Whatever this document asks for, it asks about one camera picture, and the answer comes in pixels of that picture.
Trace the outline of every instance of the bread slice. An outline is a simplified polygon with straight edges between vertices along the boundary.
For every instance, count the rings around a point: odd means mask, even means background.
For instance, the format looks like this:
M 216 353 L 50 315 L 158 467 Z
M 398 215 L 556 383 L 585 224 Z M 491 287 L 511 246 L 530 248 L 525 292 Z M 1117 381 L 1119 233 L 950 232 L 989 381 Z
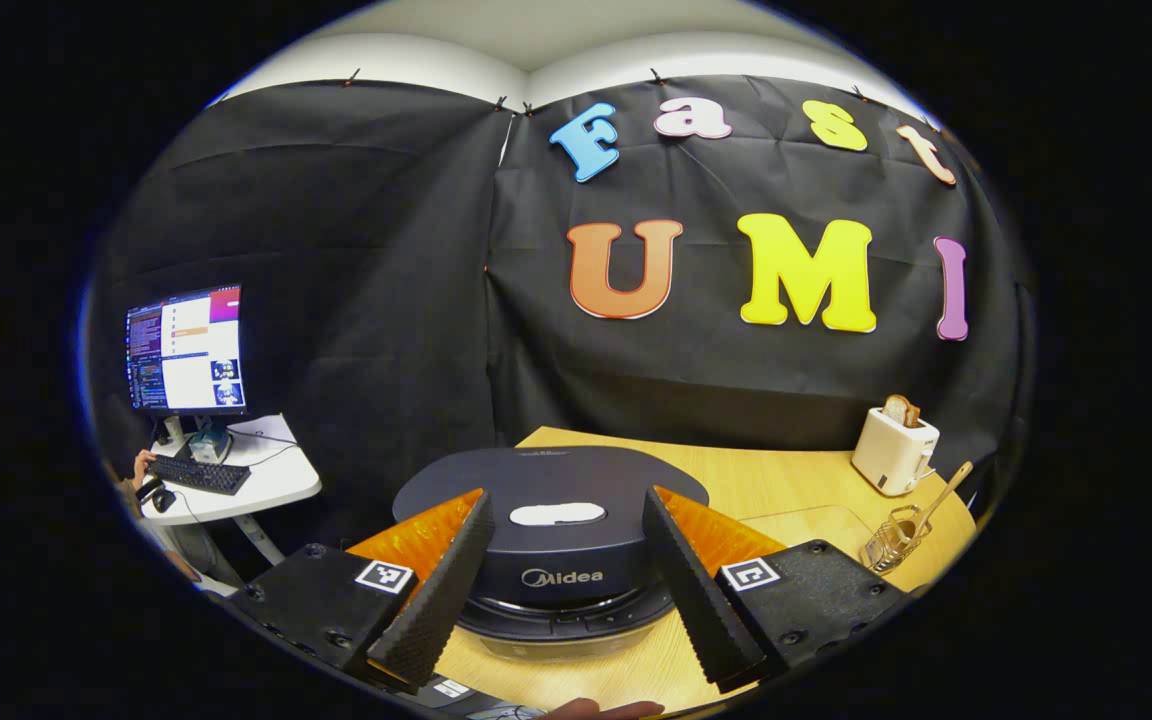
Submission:
M 918 407 L 904 395 L 888 395 L 882 404 L 882 415 L 896 420 L 907 429 L 918 427 Z

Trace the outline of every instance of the midea logo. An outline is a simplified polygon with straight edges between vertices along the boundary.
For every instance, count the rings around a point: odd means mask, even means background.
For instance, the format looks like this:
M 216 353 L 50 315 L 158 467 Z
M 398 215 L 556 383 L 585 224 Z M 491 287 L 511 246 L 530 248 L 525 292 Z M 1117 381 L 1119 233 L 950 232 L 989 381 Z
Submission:
M 602 573 L 568 573 L 555 575 L 540 568 L 530 568 L 522 571 L 522 584 L 528 588 L 545 588 L 545 585 L 562 585 L 567 583 L 590 583 L 594 579 L 602 579 Z

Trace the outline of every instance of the computer monitor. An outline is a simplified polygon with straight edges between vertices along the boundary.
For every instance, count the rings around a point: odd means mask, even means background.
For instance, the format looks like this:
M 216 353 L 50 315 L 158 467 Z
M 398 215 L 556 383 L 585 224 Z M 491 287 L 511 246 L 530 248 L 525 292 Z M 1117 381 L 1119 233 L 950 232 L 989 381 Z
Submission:
M 245 414 L 238 361 L 237 285 L 127 311 L 127 382 L 142 414 Z

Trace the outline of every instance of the person's hand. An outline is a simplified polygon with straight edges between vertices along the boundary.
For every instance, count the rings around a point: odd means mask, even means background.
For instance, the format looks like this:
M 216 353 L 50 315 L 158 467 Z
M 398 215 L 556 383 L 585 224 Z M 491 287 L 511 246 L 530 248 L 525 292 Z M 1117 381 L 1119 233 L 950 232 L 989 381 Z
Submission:
M 536 720 L 639 720 L 639 717 L 660 715 L 662 712 L 664 705 L 650 700 L 631 702 L 630 705 L 599 711 L 598 703 L 588 697 L 579 697 L 537 717 Z
M 150 461 L 158 458 L 159 456 L 150 450 L 138 452 L 136 460 L 132 461 L 132 465 L 136 467 L 136 473 L 132 475 L 132 488 L 141 488 L 141 484 L 145 482 L 145 470 L 150 468 Z

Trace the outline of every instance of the white toaster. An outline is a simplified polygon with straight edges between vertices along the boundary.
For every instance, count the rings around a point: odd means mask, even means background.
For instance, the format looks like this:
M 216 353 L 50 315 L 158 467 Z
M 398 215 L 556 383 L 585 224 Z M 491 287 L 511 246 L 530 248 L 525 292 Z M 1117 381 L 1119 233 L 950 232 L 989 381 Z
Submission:
M 882 415 L 881 407 L 870 407 L 851 464 L 884 495 L 904 495 L 931 473 L 929 462 L 940 438 L 941 430 L 925 420 L 918 420 L 916 429 L 907 429 Z

